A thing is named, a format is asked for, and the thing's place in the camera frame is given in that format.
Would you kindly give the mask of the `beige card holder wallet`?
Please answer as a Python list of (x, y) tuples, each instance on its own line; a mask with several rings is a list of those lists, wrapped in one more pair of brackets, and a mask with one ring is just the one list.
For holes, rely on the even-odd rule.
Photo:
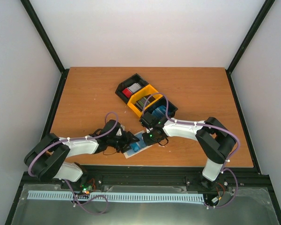
[(134, 136), (136, 136), (139, 139), (139, 141), (135, 142), (135, 143), (131, 143), (129, 145), (130, 148), (128, 149), (127, 152), (124, 153), (125, 158), (130, 158), (151, 147), (151, 146), (145, 144), (143, 137), (142, 137), (143, 133), (145, 133), (145, 131), (140, 131), (140, 132), (134, 134)]

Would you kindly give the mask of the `black card bin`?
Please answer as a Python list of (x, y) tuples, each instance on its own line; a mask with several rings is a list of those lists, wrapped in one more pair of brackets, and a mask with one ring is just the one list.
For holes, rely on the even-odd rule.
[(140, 118), (140, 123), (142, 126), (147, 128), (153, 127), (154, 125), (158, 124), (160, 120), (165, 118), (166, 105), (166, 99), (162, 97), (145, 109), (144, 114)]
[(133, 94), (147, 85), (148, 82), (145, 81), (140, 75), (134, 74), (121, 82), (118, 85), (115, 93), (123, 102), (127, 104)]

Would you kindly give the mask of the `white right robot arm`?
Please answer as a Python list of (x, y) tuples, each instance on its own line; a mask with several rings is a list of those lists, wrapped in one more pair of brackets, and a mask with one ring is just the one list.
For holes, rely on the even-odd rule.
[(235, 145), (239, 144), (239, 139), (214, 117), (186, 121), (166, 116), (160, 119), (147, 112), (141, 116), (140, 123), (147, 130), (142, 136), (146, 145), (167, 141), (169, 137), (197, 141), (207, 157), (202, 176), (210, 182), (217, 179)]

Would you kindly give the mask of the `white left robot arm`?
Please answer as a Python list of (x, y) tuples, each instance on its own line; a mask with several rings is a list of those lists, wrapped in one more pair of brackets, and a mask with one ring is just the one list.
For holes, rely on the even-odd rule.
[(51, 179), (68, 180), (81, 189), (87, 186), (88, 177), (78, 163), (66, 159), (78, 155), (93, 155), (104, 152), (108, 147), (117, 153), (126, 153), (140, 139), (125, 131), (116, 120), (109, 120), (103, 128), (80, 138), (62, 138), (54, 133), (47, 134), (24, 158), (31, 177), (39, 181)]

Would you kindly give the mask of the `blue card stack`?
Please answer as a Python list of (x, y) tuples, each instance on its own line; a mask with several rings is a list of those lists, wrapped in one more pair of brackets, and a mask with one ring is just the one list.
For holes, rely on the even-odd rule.
[(157, 107), (151, 114), (159, 119), (162, 119), (166, 114), (166, 106), (161, 105)]

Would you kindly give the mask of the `grey card stack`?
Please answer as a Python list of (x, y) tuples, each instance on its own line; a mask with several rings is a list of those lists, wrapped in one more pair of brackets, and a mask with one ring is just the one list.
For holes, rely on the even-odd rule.
[(141, 99), (137, 100), (134, 104), (140, 111), (143, 110), (144, 107), (148, 106), (150, 103), (154, 102), (155, 98), (150, 95), (146, 95)]

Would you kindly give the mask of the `yellow middle card bin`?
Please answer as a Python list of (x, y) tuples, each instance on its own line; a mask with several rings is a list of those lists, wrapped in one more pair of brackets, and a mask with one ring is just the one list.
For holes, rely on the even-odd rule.
[(152, 85), (148, 84), (131, 95), (127, 106), (140, 118), (142, 116), (143, 109), (148, 109), (161, 97), (162, 95), (157, 94), (157, 90)]

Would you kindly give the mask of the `red and white card stack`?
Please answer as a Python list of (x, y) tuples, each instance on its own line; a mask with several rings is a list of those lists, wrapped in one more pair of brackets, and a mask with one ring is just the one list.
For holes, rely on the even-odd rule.
[(133, 83), (131, 86), (125, 88), (122, 93), (125, 97), (130, 98), (131, 95), (136, 93), (141, 88), (141, 85), (139, 83)]

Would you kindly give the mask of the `metal front plate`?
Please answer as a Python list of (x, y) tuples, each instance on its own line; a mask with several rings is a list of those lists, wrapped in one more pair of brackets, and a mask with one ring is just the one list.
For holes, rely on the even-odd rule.
[[(227, 190), (217, 207), (195, 203), (126, 203), (28, 200), (28, 192), (70, 191), (59, 185), (25, 185), (11, 225), (281, 225), (266, 188)], [(195, 194), (183, 187), (112, 186), (96, 193)]]

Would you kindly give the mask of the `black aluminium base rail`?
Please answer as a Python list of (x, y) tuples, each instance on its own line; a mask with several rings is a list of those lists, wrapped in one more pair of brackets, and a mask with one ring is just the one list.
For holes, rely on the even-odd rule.
[(99, 191), (112, 186), (183, 187), (187, 191), (214, 193), (227, 182), (225, 190), (238, 188), (267, 188), (273, 186), (268, 175), (256, 168), (231, 168), (215, 181), (213, 187), (203, 187), (201, 167), (96, 166), (86, 165), (86, 180)]

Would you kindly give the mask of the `black right frame post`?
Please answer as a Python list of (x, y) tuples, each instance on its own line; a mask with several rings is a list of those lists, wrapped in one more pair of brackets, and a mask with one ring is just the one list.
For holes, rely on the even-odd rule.
[(258, 14), (256, 15), (253, 23), (251, 24), (248, 32), (246, 33), (241, 45), (239, 46), (236, 54), (234, 55), (231, 63), (229, 64), (228, 68), (226, 69), (227, 75), (231, 75), (234, 69), (236, 68), (237, 64), (241, 60), (245, 50), (249, 46), (250, 42), (252, 41), (253, 37), (257, 33), (258, 29), (260, 28), (261, 24), (263, 23), (265, 17), (267, 16), (268, 12), (270, 11), (271, 7), (275, 3), (275, 0), (266, 0), (264, 1), (261, 9), (259, 10)]

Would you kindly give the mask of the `black frame post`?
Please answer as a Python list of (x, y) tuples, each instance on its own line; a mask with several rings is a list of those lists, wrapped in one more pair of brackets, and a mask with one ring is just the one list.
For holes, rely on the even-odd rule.
[(245, 50), (249, 46), (250, 42), (252, 41), (253, 37), (257, 33), (258, 29), (260, 28), (261, 24), (263, 23), (265, 17), (267, 16), (268, 12), (270, 11), (271, 7), (275, 3), (275, 0), (266, 0), (264, 1), (261, 9), (259, 10), (258, 14), (256, 15), (253, 23), (251, 24), (248, 32), (246, 33), (241, 45), (239, 46), (236, 54), (234, 55), (231, 63), (229, 64), (228, 68), (226, 69), (227, 75), (231, 75), (234, 69), (236, 68), (237, 64), (241, 60)]
[(47, 48), (51, 58), (53, 59), (58, 71), (63, 74), (66, 70), (63, 66), (49, 36), (47, 35), (47, 32), (45, 31), (34, 7), (31, 4), (30, 0), (20, 0), (22, 6), (24, 7), (26, 13), (28, 14), (31, 22), (33, 23), (35, 29), (37, 30), (39, 36), (41, 37), (45, 47)]

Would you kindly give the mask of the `black left frame post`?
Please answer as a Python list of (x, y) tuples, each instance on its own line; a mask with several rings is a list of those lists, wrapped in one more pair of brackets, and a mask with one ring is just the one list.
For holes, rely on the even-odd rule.
[(41, 37), (45, 47), (47, 48), (51, 58), (53, 59), (58, 71), (63, 74), (66, 70), (63, 66), (49, 36), (47, 35), (47, 32), (45, 31), (34, 7), (31, 4), (30, 0), (20, 0), (22, 6), (24, 7), (26, 13), (28, 14), (31, 22), (33, 23), (35, 29), (37, 30), (39, 36)]

